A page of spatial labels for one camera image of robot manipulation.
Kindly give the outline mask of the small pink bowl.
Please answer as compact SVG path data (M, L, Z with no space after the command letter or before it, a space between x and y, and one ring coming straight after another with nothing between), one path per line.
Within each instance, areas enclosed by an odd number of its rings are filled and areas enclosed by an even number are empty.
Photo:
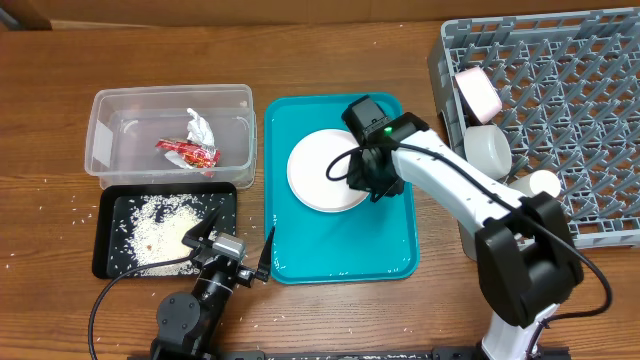
M480 67L473 67L454 75L459 92L480 124L487 124L502 109L502 101L487 74Z

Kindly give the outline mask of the large white plate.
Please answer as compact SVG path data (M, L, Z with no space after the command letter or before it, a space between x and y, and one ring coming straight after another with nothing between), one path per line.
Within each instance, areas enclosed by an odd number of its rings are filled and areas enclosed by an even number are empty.
M345 179L331 181L326 176L330 163L358 146L351 133L323 129L300 140L287 162L287 180L294 195L306 206L325 213L350 210L369 195L351 189Z

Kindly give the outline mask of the red snack wrapper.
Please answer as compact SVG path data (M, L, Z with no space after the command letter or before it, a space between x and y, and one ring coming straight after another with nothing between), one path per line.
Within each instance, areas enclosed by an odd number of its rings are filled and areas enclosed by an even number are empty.
M165 150L165 158L180 168L213 168L220 153L212 146L200 145L190 140L160 139L156 148Z

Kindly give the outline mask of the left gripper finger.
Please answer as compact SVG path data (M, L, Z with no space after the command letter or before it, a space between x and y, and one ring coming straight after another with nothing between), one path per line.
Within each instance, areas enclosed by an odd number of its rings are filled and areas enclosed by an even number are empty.
M269 232L264 248L262 250L255 277L263 282L268 282L272 265L272 246L276 227L273 226Z
M198 248L209 243L209 236L216 226L219 208L214 208L203 220L189 229L182 238L182 244L190 248Z

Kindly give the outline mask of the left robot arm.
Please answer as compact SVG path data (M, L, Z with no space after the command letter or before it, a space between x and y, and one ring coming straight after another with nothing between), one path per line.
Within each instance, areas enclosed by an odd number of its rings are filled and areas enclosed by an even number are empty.
M234 289L269 280L275 231L269 232L258 266L252 269L243 264L245 242L216 230L219 215L218 208L212 210L182 238L199 275L192 291L170 294L160 303L152 360L213 359L211 340Z

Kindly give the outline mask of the grey bowl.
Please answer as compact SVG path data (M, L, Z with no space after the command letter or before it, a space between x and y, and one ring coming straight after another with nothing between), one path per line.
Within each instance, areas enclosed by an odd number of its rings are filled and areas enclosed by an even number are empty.
M509 143L495 125L469 127L464 134L466 160L492 179L507 176L512 166Z

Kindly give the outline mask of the white paper cup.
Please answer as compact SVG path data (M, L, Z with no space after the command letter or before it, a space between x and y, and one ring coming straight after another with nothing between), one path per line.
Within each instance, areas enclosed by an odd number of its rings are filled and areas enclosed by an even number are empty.
M509 188L520 191L527 197L534 197L546 192L557 197L561 192L561 183L555 173L548 170L537 170L510 183Z

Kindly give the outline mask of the white tissue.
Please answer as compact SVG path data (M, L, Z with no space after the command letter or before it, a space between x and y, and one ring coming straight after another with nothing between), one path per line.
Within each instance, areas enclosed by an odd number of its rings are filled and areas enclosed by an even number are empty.
M187 123L187 138L182 140L190 140L191 142L212 146L217 149L214 133L208 121L192 108L187 108L186 112L191 116L191 120Z

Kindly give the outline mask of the pile of rice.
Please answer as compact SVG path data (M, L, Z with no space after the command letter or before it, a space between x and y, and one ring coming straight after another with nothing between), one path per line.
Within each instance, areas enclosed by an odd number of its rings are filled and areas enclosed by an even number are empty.
M215 195L171 194L126 196L115 209L112 234L123 243L115 253L124 257L114 270L121 274L143 265L183 258L191 248L182 243L185 233L219 206Z

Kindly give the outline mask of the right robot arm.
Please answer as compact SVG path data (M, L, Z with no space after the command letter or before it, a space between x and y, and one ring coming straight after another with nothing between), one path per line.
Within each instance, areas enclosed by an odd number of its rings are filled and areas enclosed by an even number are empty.
M474 346L436 347L433 359L567 359L542 348L539 326L584 279L562 207L547 193L527 197L453 152L416 115L384 113L365 95L342 119L358 146L343 180L374 201L419 187L470 233L482 294L493 314Z

